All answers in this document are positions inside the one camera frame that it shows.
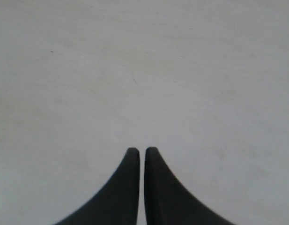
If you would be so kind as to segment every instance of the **floor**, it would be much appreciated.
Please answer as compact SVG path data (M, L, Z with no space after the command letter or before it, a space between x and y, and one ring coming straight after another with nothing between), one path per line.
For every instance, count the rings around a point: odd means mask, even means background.
M49 225L157 146L237 225L289 225L289 0L0 0L0 225Z

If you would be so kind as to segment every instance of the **white floor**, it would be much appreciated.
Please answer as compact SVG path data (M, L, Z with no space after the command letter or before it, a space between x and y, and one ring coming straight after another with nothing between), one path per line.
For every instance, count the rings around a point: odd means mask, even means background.
M0 0L0 225L50 225L157 146L237 225L289 225L289 0ZM141 187L138 225L145 225Z

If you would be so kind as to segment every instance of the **white surface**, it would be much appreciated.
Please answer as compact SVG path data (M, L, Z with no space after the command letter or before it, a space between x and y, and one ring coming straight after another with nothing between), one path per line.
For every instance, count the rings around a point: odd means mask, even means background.
M230 221L289 225L289 0L0 0L0 225L67 216L129 146L141 186L157 146Z

